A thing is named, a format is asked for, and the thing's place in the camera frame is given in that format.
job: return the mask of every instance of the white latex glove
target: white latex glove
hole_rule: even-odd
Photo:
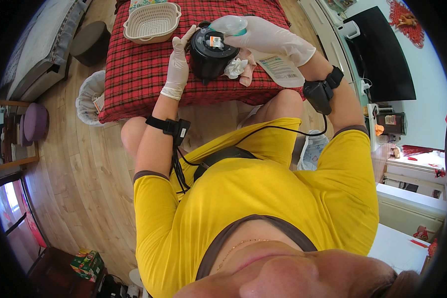
[[[247,33],[225,38],[227,45],[249,48],[263,53],[279,53],[287,56],[299,67],[310,60],[316,48],[289,30],[276,26],[259,17],[243,17],[248,21]]]
[[[197,31],[197,26],[192,25],[191,29],[184,34],[182,38],[174,36],[172,47],[174,51],[169,59],[169,68],[167,69],[167,81],[162,88],[161,94],[181,100],[182,92],[189,79],[189,65],[185,59],[185,45],[191,36]]]

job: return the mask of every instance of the purple cushion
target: purple cushion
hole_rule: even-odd
[[[40,140],[46,132],[48,112],[41,104],[31,103],[25,112],[23,130],[29,141]]]
[[[22,115],[20,118],[20,144],[22,147],[28,147],[28,146],[32,146],[33,142],[27,140],[27,138],[25,137],[25,131],[23,130],[24,119],[25,119],[25,115]]]

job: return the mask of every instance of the red plaid tablecloth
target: red plaid tablecloth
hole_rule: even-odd
[[[201,21],[213,21],[221,16],[254,14],[276,25],[289,28],[289,22],[278,0],[172,0],[182,7],[182,17],[174,32],[182,36]],[[112,30],[106,61],[104,109],[99,114],[102,123],[122,118],[150,115],[165,84],[167,65],[172,53],[172,38],[166,42],[137,45],[123,36],[129,13],[129,3],[118,10]],[[226,76],[211,81],[207,86],[192,72],[185,87],[180,106],[213,104],[239,100],[250,105],[264,104],[283,87],[278,86],[257,65],[249,87]]]

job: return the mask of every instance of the round ottoman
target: round ottoman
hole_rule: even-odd
[[[41,104],[31,103],[25,112],[23,132],[28,141],[40,140],[46,132],[48,111]]]
[[[20,144],[22,147],[28,147],[33,145],[33,141],[27,140],[25,137],[25,130],[24,128],[24,122],[25,122],[25,115],[22,115],[20,118]]]
[[[76,34],[70,49],[71,56],[85,66],[93,66],[106,58],[108,54],[109,33],[106,23],[96,21],[84,27]]]

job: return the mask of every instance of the green box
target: green box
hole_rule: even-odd
[[[71,267],[79,277],[96,282],[98,274],[104,268],[100,254],[95,250],[80,249],[71,262]]]

